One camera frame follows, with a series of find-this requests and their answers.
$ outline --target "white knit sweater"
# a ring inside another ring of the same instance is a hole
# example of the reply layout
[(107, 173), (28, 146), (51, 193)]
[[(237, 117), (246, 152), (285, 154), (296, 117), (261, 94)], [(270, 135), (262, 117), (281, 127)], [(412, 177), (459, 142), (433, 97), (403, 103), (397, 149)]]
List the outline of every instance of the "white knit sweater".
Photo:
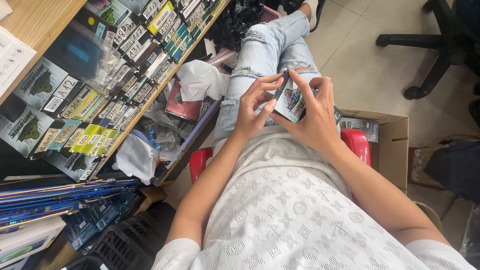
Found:
[(173, 240), (153, 269), (474, 269), (440, 242), (401, 245), (349, 197), (315, 150), (280, 126), (265, 127), (243, 148), (203, 250), (193, 240)]

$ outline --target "fingernail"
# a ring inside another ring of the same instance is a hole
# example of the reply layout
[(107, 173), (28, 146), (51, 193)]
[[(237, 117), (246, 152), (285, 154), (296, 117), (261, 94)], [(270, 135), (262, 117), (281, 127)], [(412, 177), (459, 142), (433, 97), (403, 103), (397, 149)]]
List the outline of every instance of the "fingernail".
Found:
[(272, 99), (271, 101), (269, 101), (268, 103), (272, 104), (272, 106), (275, 108), (275, 105), (276, 105), (276, 99)]

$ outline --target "tile floor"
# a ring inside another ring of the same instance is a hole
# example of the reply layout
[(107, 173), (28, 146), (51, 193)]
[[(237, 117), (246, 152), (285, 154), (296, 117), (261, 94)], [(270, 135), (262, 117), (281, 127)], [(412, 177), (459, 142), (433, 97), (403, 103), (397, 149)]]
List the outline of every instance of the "tile floor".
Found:
[[(472, 88), (480, 79), (473, 72), (451, 66), (430, 95), (406, 100), (403, 90), (421, 84), (436, 58), (435, 52), (375, 46), (379, 34), (438, 34), (434, 15), (420, 11), (424, 2), (326, 0), (317, 30), (305, 40), (321, 74), (332, 78), (338, 107), (408, 115), (411, 146), (432, 146), (457, 134), (480, 136), (467, 110), (468, 103), (478, 98)], [(211, 136), (204, 145), (210, 144)], [(190, 186), (186, 168), (167, 187), (167, 201), (177, 207)], [(455, 211), (447, 212), (455, 199), (449, 192), (409, 185), (408, 195), (429, 205), (441, 218), (454, 220), (445, 226), (445, 234), (459, 245), (463, 238), (459, 231), (464, 230), (465, 223), (457, 220), (468, 217), (471, 204), (459, 203)]]

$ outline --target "ripped jeans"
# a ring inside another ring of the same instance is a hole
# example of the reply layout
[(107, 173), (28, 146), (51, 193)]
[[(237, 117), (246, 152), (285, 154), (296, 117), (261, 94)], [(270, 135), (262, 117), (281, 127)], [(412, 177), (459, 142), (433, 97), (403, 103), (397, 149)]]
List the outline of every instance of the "ripped jeans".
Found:
[[(256, 78), (284, 72), (289, 68), (302, 68), (298, 72), (310, 82), (319, 77), (312, 55), (303, 40), (310, 32), (307, 17), (300, 11), (270, 21), (253, 25), (242, 40), (237, 65), (230, 76), (227, 94), (220, 105), (213, 147), (228, 138), (235, 128), (239, 112), (240, 96), (247, 91)], [(260, 113), (261, 105), (255, 113)], [(277, 125), (270, 117), (264, 126)]]

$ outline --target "shelf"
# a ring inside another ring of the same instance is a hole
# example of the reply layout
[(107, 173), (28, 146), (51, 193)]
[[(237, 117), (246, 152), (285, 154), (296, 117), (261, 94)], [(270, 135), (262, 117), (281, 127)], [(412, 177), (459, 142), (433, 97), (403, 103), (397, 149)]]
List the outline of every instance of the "shelf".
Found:
[(0, 25), (34, 49), (36, 55), (1, 95), (0, 104), (25, 77), (86, 0), (7, 0), (7, 2), (13, 12), (3, 18)]
[(130, 122), (130, 125), (125, 129), (125, 132), (120, 136), (120, 138), (115, 142), (114, 145), (112, 145), (112, 147), (110, 148), (110, 151), (105, 154), (107, 156), (107, 159), (110, 158), (110, 156), (113, 154), (113, 152), (115, 152), (115, 150), (122, 144), (123, 140), (126, 138), (127, 134), (130, 133), (130, 131), (132, 130), (133, 126), (135, 126), (135, 124), (137, 124), (138, 120), (140, 119), (140, 117), (143, 116), (143, 114), (145, 113), (145, 111), (148, 109), (148, 107), (150, 107), (150, 105), (152, 104), (152, 102), (155, 100), (155, 98), (162, 92), (163, 88), (165, 88), (165, 86), (167, 85), (168, 81), (173, 77), (173, 75), (177, 72), (177, 70), (180, 68), (180, 66), (183, 64), (183, 62), (185, 61), (185, 59), (187, 59), (187, 57), (190, 55), (190, 53), (193, 51), (193, 49), (197, 46), (197, 44), (200, 42), (200, 40), (202, 40), (203, 36), (205, 35), (205, 33), (208, 31), (208, 29), (210, 29), (210, 27), (213, 25), (213, 23), (215, 22), (215, 20), (220, 16), (220, 14), (222, 13), (222, 11), (225, 9), (225, 7), (228, 5), (228, 3), (230, 2), (230, 0), (226, 0), (223, 5), (221, 7), (218, 8), (216, 14), (213, 16), (212, 20), (207, 24), (207, 26), (205, 27), (205, 29), (202, 31), (202, 33), (200, 34), (199, 38), (190, 46), (190, 48), (187, 50), (187, 52), (185, 53), (185, 55), (180, 59), (180, 62), (179, 64), (173, 69), (172, 73), (168, 76), (167, 80), (165, 80), (165, 82), (160, 85), (157, 90), (155, 91), (155, 93), (152, 95), (152, 98), (150, 100), (148, 100), (144, 107), (142, 108), (142, 111), (135, 117), (135, 119), (133, 121)]

